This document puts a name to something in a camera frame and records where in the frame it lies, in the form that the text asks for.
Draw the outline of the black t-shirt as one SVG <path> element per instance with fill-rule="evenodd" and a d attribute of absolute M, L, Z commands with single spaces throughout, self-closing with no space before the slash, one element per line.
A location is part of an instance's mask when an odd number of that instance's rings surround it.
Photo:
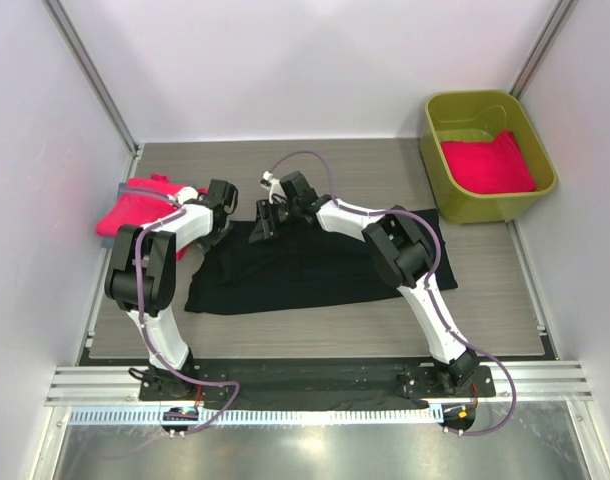
<path fill-rule="evenodd" d="M 184 309 L 242 315 L 398 298 L 361 237 L 297 224 L 274 240 L 249 241 L 253 221 L 237 221 L 204 256 Z"/>

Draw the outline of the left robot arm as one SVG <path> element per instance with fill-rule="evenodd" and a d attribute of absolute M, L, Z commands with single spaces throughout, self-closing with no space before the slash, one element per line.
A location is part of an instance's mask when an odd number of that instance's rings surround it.
<path fill-rule="evenodd" d="M 105 294 L 134 322 L 146 347 L 148 369 L 136 375 L 141 388 L 186 399 L 202 383 L 172 308 L 177 254 L 194 242 L 212 247 L 227 235 L 229 216 L 238 205 L 238 189 L 227 181 L 213 180 L 205 193 L 192 187 L 163 193 L 125 185 L 120 194 L 151 198 L 171 211 L 152 221 L 119 227 Z"/>

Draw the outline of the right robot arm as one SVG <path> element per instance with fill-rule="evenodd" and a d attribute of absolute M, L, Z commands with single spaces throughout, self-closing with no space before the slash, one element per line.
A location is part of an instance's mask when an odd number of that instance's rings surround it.
<path fill-rule="evenodd" d="M 401 207 L 372 210 L 318 195 L 296 171 L 280 179 L 263 173 L 268 198 L 256 202 L 252 243 L 275 239 L 295 226 L 311 226 L 362 241 L 383 282 L 410 306 L 429 346 L 438 388 L 474 393 L 479 359 L 457 328 L 436 280 L 441 244 L 423 218 Z"/>

